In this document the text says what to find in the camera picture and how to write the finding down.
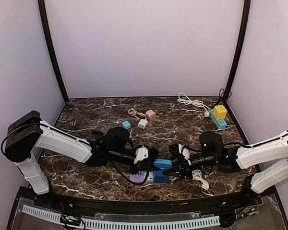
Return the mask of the blue adapter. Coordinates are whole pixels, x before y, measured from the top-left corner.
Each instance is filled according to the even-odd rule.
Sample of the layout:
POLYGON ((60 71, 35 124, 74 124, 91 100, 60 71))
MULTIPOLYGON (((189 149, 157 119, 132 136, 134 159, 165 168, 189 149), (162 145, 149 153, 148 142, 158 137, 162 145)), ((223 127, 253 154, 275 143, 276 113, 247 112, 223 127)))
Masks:
POLYGON ((155 159, 154 166, 160 170, 168 170, 172 168, 172 161, 165 159, 155 159))

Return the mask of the dark blue cube socket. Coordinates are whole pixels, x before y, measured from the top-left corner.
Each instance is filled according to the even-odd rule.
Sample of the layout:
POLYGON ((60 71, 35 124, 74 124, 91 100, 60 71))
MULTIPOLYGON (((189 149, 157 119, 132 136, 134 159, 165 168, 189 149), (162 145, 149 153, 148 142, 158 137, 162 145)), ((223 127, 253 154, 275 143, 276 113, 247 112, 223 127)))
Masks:
POLYGON ((169 182, 170 176, 165 175, 163 171, 154 171, 154 183, 166 184, 169 182))

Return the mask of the teal power strip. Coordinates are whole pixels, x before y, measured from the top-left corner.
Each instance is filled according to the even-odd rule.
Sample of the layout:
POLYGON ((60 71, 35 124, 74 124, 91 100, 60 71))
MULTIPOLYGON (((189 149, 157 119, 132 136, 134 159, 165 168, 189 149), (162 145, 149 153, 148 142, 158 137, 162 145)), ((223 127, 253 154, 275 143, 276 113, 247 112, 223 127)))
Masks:
POLYGON ((225 119, 220 119, 217 120, 214 115, 213 112, 211 110, 208 110, 211 119, 213 120, 214 124, 216 125, 217 129, 219 130, 224 130, 227 127, 227 122, 225 121, 225 119))

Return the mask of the yellow cube socket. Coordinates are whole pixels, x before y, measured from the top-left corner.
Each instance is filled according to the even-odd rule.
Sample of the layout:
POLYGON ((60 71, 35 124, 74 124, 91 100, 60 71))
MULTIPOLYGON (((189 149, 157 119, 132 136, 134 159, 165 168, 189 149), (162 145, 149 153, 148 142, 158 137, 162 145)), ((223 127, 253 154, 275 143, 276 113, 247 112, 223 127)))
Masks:
POLYGON ((228 111, 224 105, 217 105, 213 109, 213 116, 216 120, 222 120, 225 119, 227 112, 228 111))

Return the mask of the purple power strip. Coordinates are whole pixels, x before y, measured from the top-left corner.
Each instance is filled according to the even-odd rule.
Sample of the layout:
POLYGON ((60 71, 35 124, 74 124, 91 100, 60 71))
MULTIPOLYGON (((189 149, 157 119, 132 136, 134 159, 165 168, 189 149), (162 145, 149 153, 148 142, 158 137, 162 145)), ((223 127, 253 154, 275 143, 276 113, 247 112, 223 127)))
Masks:
MULTIPOLYGON (((137 174, 130 174, 129 179, 135 183, 141 183, 146 177, 147 171, 139 171, 137 174)), ((144 184, 154 183, 154 171, 150 171, 144 184)))

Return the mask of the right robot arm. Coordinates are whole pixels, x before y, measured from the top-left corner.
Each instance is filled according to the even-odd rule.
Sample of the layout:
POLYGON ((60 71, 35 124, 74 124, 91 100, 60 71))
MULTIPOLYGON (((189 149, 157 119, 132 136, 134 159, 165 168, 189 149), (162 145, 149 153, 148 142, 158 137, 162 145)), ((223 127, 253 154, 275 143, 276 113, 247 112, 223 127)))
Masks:
POLYGON ((267 161, 277 160, 262 172, 248 176, 241 192, 260 194, 267 188, 288 178, 288 130, 252 145, 238 142, 223 143, 222 136, 207 131, 199 136, 201 150, 190 155, 192 149, 181 144, 170 145, 172 166, 165 175, 176 178, 193 178, 193 171, 216 166, 223 173, 235 173, 267 161))

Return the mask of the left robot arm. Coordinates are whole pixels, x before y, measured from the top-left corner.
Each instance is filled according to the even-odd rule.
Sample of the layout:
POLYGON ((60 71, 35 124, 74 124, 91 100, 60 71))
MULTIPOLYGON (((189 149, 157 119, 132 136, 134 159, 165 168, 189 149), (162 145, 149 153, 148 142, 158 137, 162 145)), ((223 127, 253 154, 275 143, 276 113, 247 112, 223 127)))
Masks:
POLYGON ((90 167, 121 163, 130 167, 131 174, 155 170, 158 149, 135 146, 128 130, 111 128, 97 140, 78 138, 61 131, 31 111, 8 127, 0 145, 2 154, 13 162, 37 195, 50 192, 50 182, 42 172, 32 149, 46 149, 72 158, 90 167))

